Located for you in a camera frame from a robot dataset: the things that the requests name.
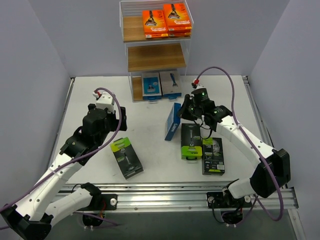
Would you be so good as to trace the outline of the blue Harry's box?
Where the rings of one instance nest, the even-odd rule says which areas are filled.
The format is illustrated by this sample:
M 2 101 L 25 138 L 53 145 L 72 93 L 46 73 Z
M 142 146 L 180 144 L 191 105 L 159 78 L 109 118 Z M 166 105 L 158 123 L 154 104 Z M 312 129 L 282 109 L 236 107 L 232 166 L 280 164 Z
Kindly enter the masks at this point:
M 180 123 L 181 118 L 178 116 L 178 111 L 181 109 L 181 104 L 174 102 L 170 113 L 165 122 L 165 141 L 171 141 L 175 135 Z
M 144 72 L 141 74 L 142 99 L 156 101 L 162 98 L 160 75 L 158 72 Z

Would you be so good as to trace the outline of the grey blue razor box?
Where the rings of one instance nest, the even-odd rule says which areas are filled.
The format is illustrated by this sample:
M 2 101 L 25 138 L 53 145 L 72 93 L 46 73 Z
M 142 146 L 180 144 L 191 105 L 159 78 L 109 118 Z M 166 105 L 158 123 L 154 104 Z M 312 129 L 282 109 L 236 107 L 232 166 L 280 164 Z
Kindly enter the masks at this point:
M 176 99 L 182 96 L 182 81 L 177 70 L 160 71 L 159 77 L 164 98 Z

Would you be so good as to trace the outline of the black green razor box front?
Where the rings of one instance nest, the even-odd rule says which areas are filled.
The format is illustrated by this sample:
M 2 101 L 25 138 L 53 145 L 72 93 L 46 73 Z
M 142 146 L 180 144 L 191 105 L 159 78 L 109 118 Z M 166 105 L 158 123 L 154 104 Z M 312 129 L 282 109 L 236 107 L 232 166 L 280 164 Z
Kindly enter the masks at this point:
M 114 141 L 110 144 L 110 148 L 126 180 L 144 171 L 128 137 Z

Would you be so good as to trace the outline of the black green razor box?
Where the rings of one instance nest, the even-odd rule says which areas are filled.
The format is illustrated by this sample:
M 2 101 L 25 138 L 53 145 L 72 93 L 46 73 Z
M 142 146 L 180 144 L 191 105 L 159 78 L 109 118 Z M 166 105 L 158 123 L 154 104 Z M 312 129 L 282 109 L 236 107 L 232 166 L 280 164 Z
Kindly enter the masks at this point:
M 181 125 L 181 158 L 187 161 L 200 160 L 203 155 L 200 127 L 195 123 Z
M 110 148 L 126 180 L 144 171 L 128 137 L 114 141 L 110 144 Z

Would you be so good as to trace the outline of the black box with face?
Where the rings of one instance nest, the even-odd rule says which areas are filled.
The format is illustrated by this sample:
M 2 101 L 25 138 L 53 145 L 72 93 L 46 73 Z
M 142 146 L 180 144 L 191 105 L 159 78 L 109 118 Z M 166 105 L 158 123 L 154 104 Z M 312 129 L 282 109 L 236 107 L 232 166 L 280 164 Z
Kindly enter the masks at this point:
M 202 174 L 222 176 L 226 172 L 223 142 L 220 137 L 202 140 Z

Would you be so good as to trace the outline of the large orange Fusion5 razor box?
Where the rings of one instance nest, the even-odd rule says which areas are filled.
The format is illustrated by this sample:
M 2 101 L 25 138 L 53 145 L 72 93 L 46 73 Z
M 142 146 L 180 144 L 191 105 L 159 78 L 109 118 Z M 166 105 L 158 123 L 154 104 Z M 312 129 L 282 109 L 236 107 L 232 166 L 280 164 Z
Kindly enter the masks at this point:
M 163 10 L 143 10 L 142 23 L 146 39 L 161 39 L 169 37 Z

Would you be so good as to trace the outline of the narrow orange Fusion5 razor box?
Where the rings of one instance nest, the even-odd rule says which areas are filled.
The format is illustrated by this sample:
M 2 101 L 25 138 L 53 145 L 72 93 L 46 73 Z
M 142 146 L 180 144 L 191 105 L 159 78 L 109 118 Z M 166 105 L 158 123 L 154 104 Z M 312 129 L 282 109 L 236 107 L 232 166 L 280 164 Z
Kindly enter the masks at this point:
M 169 32 L 182 32 L 192 29 L 192 21 L 184 3 L 164 4 L 163 14 Z

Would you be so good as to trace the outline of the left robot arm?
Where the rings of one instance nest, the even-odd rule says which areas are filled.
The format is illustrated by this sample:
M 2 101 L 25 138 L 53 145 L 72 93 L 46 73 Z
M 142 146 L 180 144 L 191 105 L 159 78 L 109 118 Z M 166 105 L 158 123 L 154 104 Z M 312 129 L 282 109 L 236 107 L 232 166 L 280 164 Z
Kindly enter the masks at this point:
M 24 240 L 43 240 L 59 221 L 83 208 L 95 210 L 103 203 L 101 190 L 83 183 L 74 192 L 57 201 L 53 198 L 65 183 L 97 153 L 110 132 L 127 130 L 125 107 L 119 118 L 108 107 L 88 105 L 87 115 L 61 147 L 55 160 L 36 183 L 36 187 L 0 212 L 7 225 Z

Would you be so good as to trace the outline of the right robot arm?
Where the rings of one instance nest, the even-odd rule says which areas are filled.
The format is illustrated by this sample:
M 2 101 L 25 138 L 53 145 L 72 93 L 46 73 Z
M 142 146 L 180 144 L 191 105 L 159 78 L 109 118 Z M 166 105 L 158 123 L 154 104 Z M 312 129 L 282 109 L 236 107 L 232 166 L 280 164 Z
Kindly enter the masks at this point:
M 268 198 L 291 179 L 290 155 L 283 148 L 276 150 L 257 138 L 236 119 L 225 106 L 215 105 L 206 88 L 195 89 L 184 96 L 178 116 L 184 120 L 202 120 L 212 132 L 232 143 L 251 163 L 254 172 L 250 178 L 239 179 L 222 193 L 223 203 L 234 206 L 240 198 L 258 195 Z

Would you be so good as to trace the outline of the orange razor box on shelf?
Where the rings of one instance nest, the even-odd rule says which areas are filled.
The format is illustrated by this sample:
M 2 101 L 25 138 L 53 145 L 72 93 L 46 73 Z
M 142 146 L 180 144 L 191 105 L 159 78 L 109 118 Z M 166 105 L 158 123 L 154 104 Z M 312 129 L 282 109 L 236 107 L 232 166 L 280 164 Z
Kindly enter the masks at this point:
M 191 35 L 192 35 L 191 29 L 168 31 L 168 36 L 170 38 L 185 38 L 185 37 L 190 37 Z

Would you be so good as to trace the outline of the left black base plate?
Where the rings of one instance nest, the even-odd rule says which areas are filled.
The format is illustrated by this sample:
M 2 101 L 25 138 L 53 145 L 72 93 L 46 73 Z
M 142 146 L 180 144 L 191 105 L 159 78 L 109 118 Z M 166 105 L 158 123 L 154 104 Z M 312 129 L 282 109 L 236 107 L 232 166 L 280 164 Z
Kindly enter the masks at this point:
M 118 195 L 115 193 L 107 193 L 101 195 L 102 211 L 115 211 L 118 205 Z

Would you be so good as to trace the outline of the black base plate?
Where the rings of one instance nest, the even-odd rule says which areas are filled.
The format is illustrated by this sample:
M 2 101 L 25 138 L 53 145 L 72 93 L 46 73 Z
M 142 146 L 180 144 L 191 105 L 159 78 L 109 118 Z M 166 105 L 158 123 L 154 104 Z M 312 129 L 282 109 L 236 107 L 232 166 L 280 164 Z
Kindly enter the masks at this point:
M 251 198 L 234 198 L 228 191 L 207 192 L 207 205 L 211 209 L 237 209 L 252 206 Z
M 101 195 L 102 211 L 115 211 L 118 205 L 118 195 L 115 193 L 107 193 Z

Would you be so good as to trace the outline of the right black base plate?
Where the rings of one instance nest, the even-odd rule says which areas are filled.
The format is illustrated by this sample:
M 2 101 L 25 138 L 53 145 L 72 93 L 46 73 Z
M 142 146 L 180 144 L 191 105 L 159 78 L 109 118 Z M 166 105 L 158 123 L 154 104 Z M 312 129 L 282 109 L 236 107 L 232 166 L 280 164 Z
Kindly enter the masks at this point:
M 228 191 L 207 192 L 207 205 L 211 209 L 237 209 L 252 206 L 251 198 L 234 198 Z

